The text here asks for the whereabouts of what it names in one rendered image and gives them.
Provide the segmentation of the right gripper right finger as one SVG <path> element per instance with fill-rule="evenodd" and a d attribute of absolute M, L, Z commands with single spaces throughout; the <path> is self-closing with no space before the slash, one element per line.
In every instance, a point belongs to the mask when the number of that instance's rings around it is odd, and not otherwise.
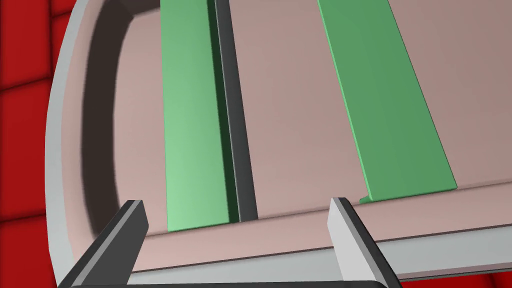
<path fill-rule="evenodd" d="M 402 288 L 396 273 L 346 198 L 331 200 L 327 227 L 346 288 Z"/>

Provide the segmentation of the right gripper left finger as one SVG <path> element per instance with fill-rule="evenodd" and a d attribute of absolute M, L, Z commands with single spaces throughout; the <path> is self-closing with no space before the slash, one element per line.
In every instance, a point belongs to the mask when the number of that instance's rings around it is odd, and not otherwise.
<path fill-rule="evenodd" d="M 143 201 L 126 201 L 59 285 L 126 285 L 148 228 Z"/>

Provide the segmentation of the pink cupboard with grey rim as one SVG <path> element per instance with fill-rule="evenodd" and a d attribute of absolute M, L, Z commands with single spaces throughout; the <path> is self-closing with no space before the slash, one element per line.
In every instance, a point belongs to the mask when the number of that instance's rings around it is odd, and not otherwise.
<path fill-rule="evenodd" d="M 262 218 L 258 212 L 241 74 L 229 0 L 214 0 L 223 97 L 239 219 L 149 234 L 130 284 L 342 280 L 321 210 Z M 114 106 L 121 48 L 136 16 L 157 0 L 76 0 L 51 85 L 45 135 L 45 206 L 60 283 L 107 226 L 119 202 Z M 360 214 L 401 279 L 512 270 L 512 222 L 433 222 Z"/>

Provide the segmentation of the pink cupboard door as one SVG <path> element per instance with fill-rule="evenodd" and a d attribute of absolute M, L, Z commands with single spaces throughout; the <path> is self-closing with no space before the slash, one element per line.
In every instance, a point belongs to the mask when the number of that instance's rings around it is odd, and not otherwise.
<path fill-rule="evenodd" d="M 317 0 L 229 0 L 258 213 L 368 194 Z M 454 190 L 364 204 L 430 222 L 512 222 L 512 0 L 388 0 Z"/>
<path fill-rule="evenodd" d="M 113 112 L 119 202 L 142 200 L 149 234 L 169 232 L 161 8 L 136 16 L 123 40 Z"/>

